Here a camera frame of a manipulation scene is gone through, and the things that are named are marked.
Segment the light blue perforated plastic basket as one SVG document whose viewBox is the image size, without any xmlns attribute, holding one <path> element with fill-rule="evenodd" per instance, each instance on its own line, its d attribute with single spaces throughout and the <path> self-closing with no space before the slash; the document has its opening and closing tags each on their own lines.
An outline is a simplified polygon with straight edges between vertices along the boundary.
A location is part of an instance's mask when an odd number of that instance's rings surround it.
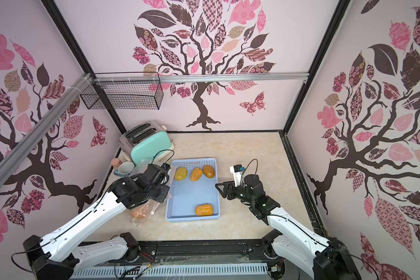
<svg viewBox="0 0 420 280">
<path fill-rule="evenodd" d="M 201 176 L 196 182 L 189 177 L 184 180 L 173 180 L 170 185 L 171 198 L 167 200 L 165 219 L 169 222 L 190 222 L 199 220 L 218 219 L 221 216 L 219 192 L 215 188 L 218 183 L 217 161 L 214 158 L 176 159 L 171 165 L 175 168 L 184 167 L 188 175 L 196 168 L 208 165 L 213 168 L 215 176 L 208 178 Z M 213 213 L 207 216 L 198 216 L 196 208 L 209 204 Z"/>
</svg>

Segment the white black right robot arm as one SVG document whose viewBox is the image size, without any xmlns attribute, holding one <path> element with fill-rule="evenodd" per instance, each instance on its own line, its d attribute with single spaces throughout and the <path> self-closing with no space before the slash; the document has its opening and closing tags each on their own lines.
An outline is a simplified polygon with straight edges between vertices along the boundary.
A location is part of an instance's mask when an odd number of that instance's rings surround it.
<svg viewBox="0 0 420 280">
<path fill-rule="evenodd" d="M 303 226 L 266 195 L 258 175 L 235 173 L 232 182 L 215 186 L 223 198 L 238 199 L 250 212 L 272 227 L 266 236 L 268 257 L 293 263 L 313 280 L 359 280 L 356 258 L 337 239 L 328 239 Z"/>
</svg>

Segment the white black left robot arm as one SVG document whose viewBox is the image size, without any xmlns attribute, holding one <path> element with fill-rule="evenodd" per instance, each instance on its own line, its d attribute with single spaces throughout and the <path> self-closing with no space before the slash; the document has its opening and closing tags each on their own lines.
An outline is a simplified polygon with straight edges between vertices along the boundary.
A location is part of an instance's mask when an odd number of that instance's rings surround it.
<svg viewBox="0 0 420 280">
<path fill-rule="evenodd" d="M 170 187 L 170 165 L 150 163 L 143 173 L 119 178 L 89 208 L 65 225 L 23 242 L 31 273 L 38 280 L 68 280 L 75 273 L 106 261 L 134 261 L 140 254 L 139 242 L 130 233 L 108 241 L 82 245 L 93 232 L 125 210 L 132 210 L 150 200 L 164 202 Z"/>
</svg>

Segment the brown potato right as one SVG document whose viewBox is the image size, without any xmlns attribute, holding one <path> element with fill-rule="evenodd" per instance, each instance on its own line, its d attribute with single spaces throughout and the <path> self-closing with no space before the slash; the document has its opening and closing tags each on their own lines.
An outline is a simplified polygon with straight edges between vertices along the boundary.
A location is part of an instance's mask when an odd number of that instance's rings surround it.
<svg viewBox="0 0 420 280">
<path fill-rule="evenodd" d="M 214 168 L 213 168 L 212 166 L 210 166 L 210 165 L 205 165 L 205 166 L 203 167 L 203 174 L 204 174 L 207 178 L 212 179 L 212 178 L 214 178 L 214 177 L 215 177 L 215 170 L 214 170 Z"/>
</svg>

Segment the white blue ceramic mug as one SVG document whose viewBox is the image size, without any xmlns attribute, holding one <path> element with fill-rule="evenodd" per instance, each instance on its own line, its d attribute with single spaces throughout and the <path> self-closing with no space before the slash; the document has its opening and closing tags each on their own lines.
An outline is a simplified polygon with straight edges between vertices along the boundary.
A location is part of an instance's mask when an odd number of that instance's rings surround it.
<svg viewBox="0 0 420 280">
<path fill-rule="evenodd" d="M 134 169 L 135 164 L 133 162 L 124 162 L 114 171 L 114 175 L 118 177 L 128 177 Z"/>
</svg>

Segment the yellow-green potato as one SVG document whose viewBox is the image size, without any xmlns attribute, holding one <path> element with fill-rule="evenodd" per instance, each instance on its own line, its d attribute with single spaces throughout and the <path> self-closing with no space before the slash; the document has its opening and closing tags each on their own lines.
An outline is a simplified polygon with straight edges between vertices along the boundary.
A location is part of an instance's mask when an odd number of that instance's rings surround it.
<svg viewBox="0 0 420 280">
<path fill-rule="evenodd" d="M 174 179 L 176 181 L 182 181 L 187 178 L 188 170 L 185 167 L 178 167 L 175 172 Z"/>
</svg>

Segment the mint green silver toaster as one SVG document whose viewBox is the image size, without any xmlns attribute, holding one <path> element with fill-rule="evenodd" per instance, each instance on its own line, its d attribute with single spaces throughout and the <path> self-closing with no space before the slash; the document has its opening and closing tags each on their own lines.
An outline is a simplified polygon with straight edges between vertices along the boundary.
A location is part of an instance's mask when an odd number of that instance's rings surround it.
<svg viewBox="0 0 420 280">
<path fill-rule="evenodd" d="M 119 139 L 121 150 L 140 165 L 144 160 L 160 160 L 175 148 L 165 128 L 147 121 L 125 132 Z"/>
</svg>

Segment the small pink cup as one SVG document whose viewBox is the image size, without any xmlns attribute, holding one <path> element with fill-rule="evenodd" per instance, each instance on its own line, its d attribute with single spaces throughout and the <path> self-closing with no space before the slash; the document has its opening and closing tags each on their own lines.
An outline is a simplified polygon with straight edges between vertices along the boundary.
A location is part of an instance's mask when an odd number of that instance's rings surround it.
<svg viewBox="0 0 420 280">
<path fill-rule="evenodd" d="M 112 159 L 110 163 L 114 170 L 118 170 L 119 167 L 123 164 L 119 158 Z"/>
</svg>

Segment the black base frame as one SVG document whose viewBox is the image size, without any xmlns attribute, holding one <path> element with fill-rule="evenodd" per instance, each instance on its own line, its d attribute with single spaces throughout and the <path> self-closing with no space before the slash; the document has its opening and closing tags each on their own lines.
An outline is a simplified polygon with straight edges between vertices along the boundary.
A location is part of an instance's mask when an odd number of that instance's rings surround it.
<svg viewBox="0 0 420 280">
<path fill-rule="evenodd" d="M 285 259 L 292 262 L 314 280 L 359 280 L 361 277 L 347 248 L 336 239 L 322 241 L 305 239 L 302 245 L 274 230 L 262 239 L 251 240 L 189 240 L 142 241 L 130 233 L 101 243 L 91 243 L 73 249 L 60 260 L 53 258 L 52 249 L 33 262 L 38 280 L 67 280 L 80 270 L 97 264 L 122 260 L 140 261 L 146 257 L 215 257 L 222 255 L 246 256 L 250 260 L 273 261 Z"/>
</svg>

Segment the aluminium rail back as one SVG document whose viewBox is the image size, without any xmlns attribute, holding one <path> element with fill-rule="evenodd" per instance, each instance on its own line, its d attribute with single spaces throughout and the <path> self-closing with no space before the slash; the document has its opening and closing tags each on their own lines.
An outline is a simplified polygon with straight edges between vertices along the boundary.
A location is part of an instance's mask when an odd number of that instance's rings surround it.
<svg viewBox="0 0 420 280">
<path fill-rule="evenodd" d="M 109 76 L 97 77 L 97 83 L 116 82 L 158 82 L 188 83 L 188 82 L 232 82 L 232 81 L 276 81 L 276 80 L 307 80 L 307 72 L 273 72 L 273 73 L 243 73 L 243 74 L 212 74 L 212 75 L 159 75 L 143 76 Z"/>
</svg>

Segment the aluminium rail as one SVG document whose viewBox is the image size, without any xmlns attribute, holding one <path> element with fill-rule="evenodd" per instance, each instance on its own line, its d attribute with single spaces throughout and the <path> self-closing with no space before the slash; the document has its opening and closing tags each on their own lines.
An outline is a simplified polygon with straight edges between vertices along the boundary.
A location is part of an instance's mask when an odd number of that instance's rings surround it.
<svg viewBox="0 0 420 280">
<path fill-rule="evenodd" d="M 92 83 L 90 73 L 84 73 L 69 87 L 59 101 L 37 122 L 29 133 L 0 162 L 0 188 L 31 153 L 32 149 L 48 133 L 49 129 L 61 117 L 71 103 Z"/>
<path fill-rule="evenodd" d="M 276 81 L 276 80 L 307 80 L 307 72 L 273 72 L 273 73 L 243 73 L 243 74 L 212 74 L 212 75 L 159 75 L 143 76 L 109 76 L 97 77 L 97 83 L 116 82 L 158 82 L 188 83 L 188 82 L 232 82 L 232 81 Z"/>
</svg>

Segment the aluminium rail left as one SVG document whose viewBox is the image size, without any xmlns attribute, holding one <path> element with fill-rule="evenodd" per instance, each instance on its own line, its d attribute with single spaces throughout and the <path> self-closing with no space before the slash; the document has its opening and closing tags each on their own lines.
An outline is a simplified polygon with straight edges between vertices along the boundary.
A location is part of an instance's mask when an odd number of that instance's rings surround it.
<svg viewBox="0 0 420 280">
<path fill-rule="evenodd" d="M 69 87 L 59 101 L 37 122 L 29 133 L 0 162 L 0 188 L 31 153 L 32 149 L 48 133 L 49 129 L 61 117 L 71 103 L 92 83 L 90 73 L 84 73 Z"/>
</svg>

